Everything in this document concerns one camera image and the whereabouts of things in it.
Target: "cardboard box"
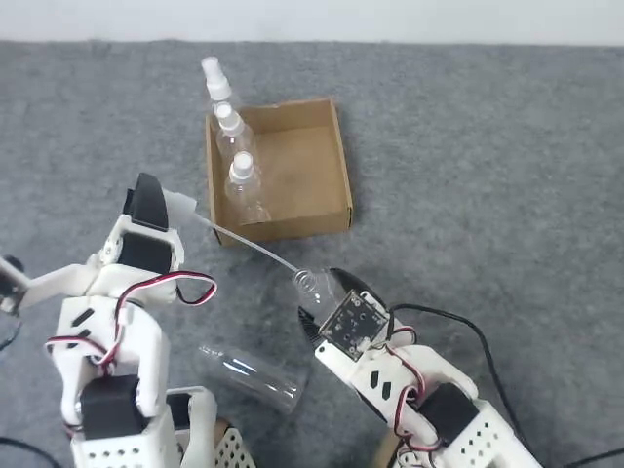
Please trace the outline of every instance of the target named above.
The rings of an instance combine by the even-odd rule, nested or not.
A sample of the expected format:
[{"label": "cardboard box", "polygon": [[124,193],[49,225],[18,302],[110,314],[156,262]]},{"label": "cardboard box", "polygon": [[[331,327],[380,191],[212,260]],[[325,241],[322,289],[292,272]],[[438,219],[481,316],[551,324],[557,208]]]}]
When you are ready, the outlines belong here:
[{"label": "cardboard box", "polygon": [[[227,168],[216,147],[217,122],[206,120],[212,220],[253,241],[292,239],[345,231],[353,202],[342,139],[329,98],[247,107],[241,116],[255,132],[262,191],[271,220],[238,225],[224,193]],[[233,245],[215,233],[222,245]]]},{"label": "cardboard box", "polygon": [[397,450],[401,440],[393,431],[388,431],[381,441],[370,468],[392,468],[397,460]]}]

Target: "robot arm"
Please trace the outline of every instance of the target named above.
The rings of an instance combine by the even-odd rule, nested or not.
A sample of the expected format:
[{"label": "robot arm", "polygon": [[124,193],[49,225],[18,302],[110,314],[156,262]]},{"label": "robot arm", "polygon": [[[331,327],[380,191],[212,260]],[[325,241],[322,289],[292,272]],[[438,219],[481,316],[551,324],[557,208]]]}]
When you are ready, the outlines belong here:
[{"label": "robot arm", "polygon": [[[395,321],[388,333],[384,305],[361,284],[351,282],[343,296],[316,324],[315,356],[402,440],[395,466],[540,468],[498,411],[479,399],[472,379],[406,340],[399,331],[410,328]],[[309,335],[314,317],[307,320]]]},{"label": "robot arm", "polygon": [[[62,378],[60,409],[78,468],[215,464],[207,443],[214,439],[215,398],[202,387],[167,390],[169,341],[147,313],[177,296],[184,300],[178,278],[211,283],[200,300],[184,300],[191,305],[215,292],[210,277],[178,271],[184,249],[170,217],[188,207],[175,201],[155,177],[140,175],[104,246],[86,264],[30,279],[17,261],[0,258],[1,310],[18,315],[54,295],[69,296],[47,347]],[[135,371],[113,374],[115,365]]]}]

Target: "gray carpet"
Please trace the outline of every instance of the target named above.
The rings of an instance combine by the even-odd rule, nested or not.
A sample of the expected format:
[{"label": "gray carpet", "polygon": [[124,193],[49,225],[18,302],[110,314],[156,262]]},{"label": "gray carpet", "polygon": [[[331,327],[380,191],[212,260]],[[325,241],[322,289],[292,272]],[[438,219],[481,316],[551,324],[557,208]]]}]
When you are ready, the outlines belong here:
[{"label": "gray carpet", "polygon": [[[389,302],[480,324],[543,463],[624,445],[624,50],[3,43],[0,251],[33,275],[84,261],[144,170],[205,200],[199,60],[209,54],[246,103],[333,96],[339,106],[353,229],[272,249],[297,265],[347,268]],[[201,310],[154,312],[173,344],[171,386],[209,383],[260,467],[366,466],[384,425],[310,364],[287,272],[219,247],[199,226],[181,236],[187,266],[220,289]],[[42,351],[59,304],[27,311],[0,356],[0,434],[69,466],[59,377]],[[503,412],[473,334],[402,318]],[[203,382],[194,349],[216,340],[311,365],[295,414]],[[44,466],[0,453],[3,466]]]}]

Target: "circuit board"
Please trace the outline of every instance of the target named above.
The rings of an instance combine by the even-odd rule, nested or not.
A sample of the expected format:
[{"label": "circuit board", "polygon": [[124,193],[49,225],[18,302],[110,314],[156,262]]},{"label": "circuit board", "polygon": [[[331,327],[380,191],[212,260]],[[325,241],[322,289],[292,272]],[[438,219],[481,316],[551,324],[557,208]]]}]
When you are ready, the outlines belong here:
[{"label": "circuit board", "polygon": [[374,341],[387,322],[387,317],[352,291],[323,324],[319,335],[357,361],[364,353],[359,349],[362,343]]}]

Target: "plastic bottle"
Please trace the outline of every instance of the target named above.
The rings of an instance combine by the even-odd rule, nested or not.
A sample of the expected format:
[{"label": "plastic bottle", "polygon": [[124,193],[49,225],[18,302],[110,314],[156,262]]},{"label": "plastic bottle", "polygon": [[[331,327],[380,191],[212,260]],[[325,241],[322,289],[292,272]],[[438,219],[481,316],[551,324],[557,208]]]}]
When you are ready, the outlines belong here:
[{"label": "plastic bottle", "polygon": [[211,97],[213,108],[220,102],[229,102],[235,108],[240,108],[240,100],[232,92],[230,83],[221,70],[216,57],[206,57],[202,60],[202,68],[206,75],[206,88]]},{"label": "plastic bottle", "polygon": [[304,368],[285,370],[232,346],[204,344],[195,358],[202,377],[219,380],[279,410],[293,412],[307,383]]},{"label": "plastic bottle", "polygon": [[322,324],[338,308],[348,292],[330,270],[297,271],[292,282],[299,296],[299,305]]},{"label": "plastic bottle", "polygon": [[236,153],[247,151],[257,154],[254,131],[241,118],[229,102],[220,102],[214,109],[219,130],[216,134],[216,146],[228,167]]},{"label": "plastic bottle", "polygon": [[225,182],[225,195],[239,224],[266,222],[270,219],[262,204],[260,177],[254,167],[254,157],[247,151],[240,151],[234,156]]}]

